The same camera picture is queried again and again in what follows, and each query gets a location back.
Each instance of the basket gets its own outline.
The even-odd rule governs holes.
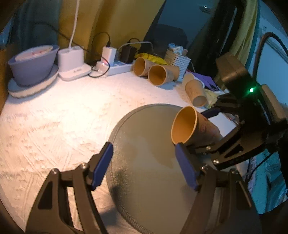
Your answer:
[[[166,55],[164,60],[168,63],[168,65],[178,66],[180,69],[179,78],[183,78],[188,65],[191,61],[190,58],[178,54],[174,54],[171,50],[166,51]]]

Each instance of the yellow curtain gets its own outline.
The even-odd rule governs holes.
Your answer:
[[[245,11],[242,16],[241,24],[237,36],[231,46],[230,52],[245,66],[254,36],[258,13],[258,1],[247,0]],[[225,89],[219,74],[215,81],[220,88]]]
[[[85,49],[91,49],[89,43],[91,37],[94,35],[92,32],[95,31],[104,1],[80,0],[77,27],[73,41]],[[59,30],[69,38],[71,37],[74,25],[76,2],[76,0],[63,0],[59,16]],[[58,37],[58,43],[60,48],[66,48],[69,45],[69,41],[62,36]]]
[[[164,0],[105,0],[94,35],[106,31],[111,37],[111,46],[118,48],[130,38],[143,40]],[[107,35],[95,39],[93,50],[102,54]]]

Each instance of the white wall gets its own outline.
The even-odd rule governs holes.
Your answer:
[[[183,29],[191,43],[211,17],[210,14],[203,13],[199,6],[213,8],[214,3],[215,0],[167,0],[158,23]]]
[[[275,33],[283,43],[288,47],[288,36],[282,28],[281,24],[274,16],[272,11],[262,2],[260,10],[260,26],[262,30],[266,27],[265,32]],[[255,61],[255,53],[257,51],[260,38],[257,40],[256,49],[249,67],[249,73],[252,74]],[[267,84],[274,92],[279,102],[288,104],[288,64],[286,61],[269,45],[265,44],[259,62],[257,81],[260,84]]]

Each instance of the white plate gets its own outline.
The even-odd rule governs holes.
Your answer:
[[[15,57],[15,61],[23,61],[31,58],[35,58],[50,52],[53,46],[37,46],[31,49],[25,50]]]
[[[12,97],[16,98],[23,98],[34,95],[42,91],[43,89],[47,88],[49,85],[51,85],[52,82],[57,78],[57,75],[58,75],[58,66],[54,64],[48,77],[41,83],[34,85],[32,87],[20,87],[12,78],[8,84],[8,92]]]

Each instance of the purple plastic bowl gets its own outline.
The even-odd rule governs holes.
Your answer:
[[[23,61],[15,61],[16,55],[13,56],[8,64],[16,83],[19,86],[32,86],[44,80],[53,67],[58,50],[59,46],[54,45],[50,52]]]

